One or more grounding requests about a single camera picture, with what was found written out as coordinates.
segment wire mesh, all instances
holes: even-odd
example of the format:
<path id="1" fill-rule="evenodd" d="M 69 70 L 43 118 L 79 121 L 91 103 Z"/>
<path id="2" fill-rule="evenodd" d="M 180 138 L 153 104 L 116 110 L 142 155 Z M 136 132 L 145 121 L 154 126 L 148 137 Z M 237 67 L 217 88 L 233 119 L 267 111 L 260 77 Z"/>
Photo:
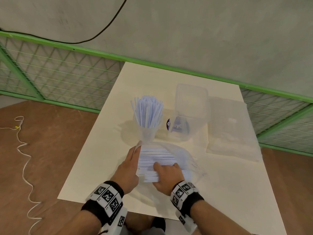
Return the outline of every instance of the wire mesh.
<path id="1" fill-rule="evenodd" d="M 33 96 L 10 69 L 0 60 L 0 90 Z"/>
<path id="2" fill-rule="evenodd" d="M 310 103 L 241 88 L 256 134 L 267 130 Z"/>
<path id="3" fill-rule="evenodd" d="M 0 37 L 4 50 L 45 99 L 101 109 L 124 62 Z"/>
<path id="4" fill-rule="evenodd" d="M 260 142 L 313 153 L 313 112 L 274 132 L 267 138 L 261 139 Z"/>

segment white cable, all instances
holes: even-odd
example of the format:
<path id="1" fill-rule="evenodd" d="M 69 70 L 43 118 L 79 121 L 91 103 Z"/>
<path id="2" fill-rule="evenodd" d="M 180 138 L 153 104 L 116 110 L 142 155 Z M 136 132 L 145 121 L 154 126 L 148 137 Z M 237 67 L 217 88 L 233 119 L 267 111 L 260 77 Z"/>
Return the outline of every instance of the white cable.
<path id="1" fill-rule="evenodd" d="M 32 201 L 32 200 L 30 199 L 30 194 L 33 192 L 34 186 L 33 186 L 32 184 L 30 184 L 30 183 L 25 179 L 25 177 L 24 177 L 24 171 L 25 171 L 25 168 L 26 168 L 26 166 L 27 166 L 27 163 L 28 163 L 28 162 L 31 160 L 31 158 L 32 158 L 32 156 L 30 156 L 30 155 L 28 155 L 28 154 L 25 154 L 25 153 L 22 153 L 22 152 L 20 151 L 20 149 L 19 149 L 20 147 L 27 145 L 27 143 L 22 142 L 22 141 L 19 140 L 19 138 L 18 138 L 18 133 L 19 133 L 19 132 L 21 131 L 21 129 L 22 129 L 22 124 L 23 124 L 23 121 L 24 121 L 24 116 L 15 117 L 14 120 L 20 122 L 20 123 L 19 123 L 19 126 L 16 126 L 16 128 L 8 128 L 8 129 L 18 130 L 18 132 L 17 132 L 17 134 L 16 134 L 16 138 L 17 138 L 18 141 L 19 141 L 20 143 L 22 143 L 22 144 L 17 147 L 17 150 L 18 150 L 19 153 L 21 153 L 21 154 L 23 154 L 23 155 L 29 157 L 29 159 L 27 160 L 27 162 L 25 163 L 25 165 L 24 165 L 24 167 L 23 167 L 22 178 L 23 178 L 23 181 L 25 181 L 28 185 L 30 185 L 30 186 L 32 187 L 32 190 L 31 190 L 30 193 L 28 194 L 28 200 L 29 200 L 30 202 L 36 204 L 35 206 L 33 206 L 33 207 L 27 212 L 27 217 L 28 217 L 29 219 L 38 220 L 37 222 L 35 222 L 35 223 L 30 227 L 30 229 L 29 229 L 29 231 L 28 231 L 28 235 L 31 235 L 31 233 L 30 233 L 31 229 L 32 229 L 37 223 L 39 223 L 42 218 L 41 218 L 41 217 L 30 217 L 30 216 L 29 216 L 29 213 L 30 213 L 30 212 L 32 211 L 32 209 L 35 208 L 37 205 L 40 205 L 40 204 L 41 204 L 41 201 L 40 201 L 40 202 L 36 202 L 36 201 Z"/>

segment table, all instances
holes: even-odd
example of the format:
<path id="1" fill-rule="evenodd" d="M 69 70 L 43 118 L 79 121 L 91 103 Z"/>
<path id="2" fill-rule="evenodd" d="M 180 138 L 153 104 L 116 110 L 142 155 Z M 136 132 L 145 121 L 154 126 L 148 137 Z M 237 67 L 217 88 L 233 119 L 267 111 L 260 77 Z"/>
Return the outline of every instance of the table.
<path id="1" fill-rule="evenodd" d="M 210 96 L 243 101 L 237 85 L 182 73 L 125 63 L 58 199 L 85 202 L 92 190 L 109 179 L 138 142 L 130 100 L 154 95 L 164 102 L 163 125 L 156 141 L 165 142 L 166 121 L 174 108 L 178 83 L 202 86 Z M 259 235 L 286 235 L 263 162 L 208 154 L 207 126 L 187 142 L 171 142 L 187 149 L 207 175 L 197 183 L 201 195 L 248 231 Z M 128 211 L 178 220 L 168 197 L 140 183 L 123 203 Z M 163 204 L 146 196 L 153 193 Z"/>

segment cup of straws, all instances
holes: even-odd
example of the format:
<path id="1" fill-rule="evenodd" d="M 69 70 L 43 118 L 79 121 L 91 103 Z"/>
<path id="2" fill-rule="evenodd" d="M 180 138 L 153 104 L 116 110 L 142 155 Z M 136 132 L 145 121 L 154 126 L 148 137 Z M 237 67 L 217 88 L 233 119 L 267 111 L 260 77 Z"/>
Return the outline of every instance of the cup of straws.
<path id="1" fill-rule="evenodd" d="M 133 120 L 136 124 L 138 139 L 143 142 L 154 140 L 155 134 L 161 127 L 163 119 L 163 102 L 158 101 L 154 96 L 144 95 L 131 101 L 134 111 Z"/>

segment brown floor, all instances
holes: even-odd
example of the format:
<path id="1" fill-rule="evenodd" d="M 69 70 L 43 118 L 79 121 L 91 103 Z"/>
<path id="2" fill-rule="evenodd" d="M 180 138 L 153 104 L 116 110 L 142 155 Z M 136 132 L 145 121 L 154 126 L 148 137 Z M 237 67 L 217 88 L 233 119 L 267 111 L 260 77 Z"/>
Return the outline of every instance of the brown floor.
<path id="1" fill-rule="evenodd" d="M 20 139 L 33 156 L 25 177 L 35 189 L 31 198 L 43 203 L 31 215 L 44 217 L 32 234 L 55 234 L 81 204 L 59 201 L 57 196 L 69 174 L 97 114 L 25 101 L 0 109 L 0 127 L 14 127 L 16 116 L 25 116 Z M 27 234 L 34 220 L 27 219 L 33 206 L 27 201 L 30 186 L 22 180 L 27 157 L 16 151 L 16 131 L 0 129 L 0 231 Z M 313 231 L 313 158 L 262 150 L 264 163 L 288 235 Z"/>

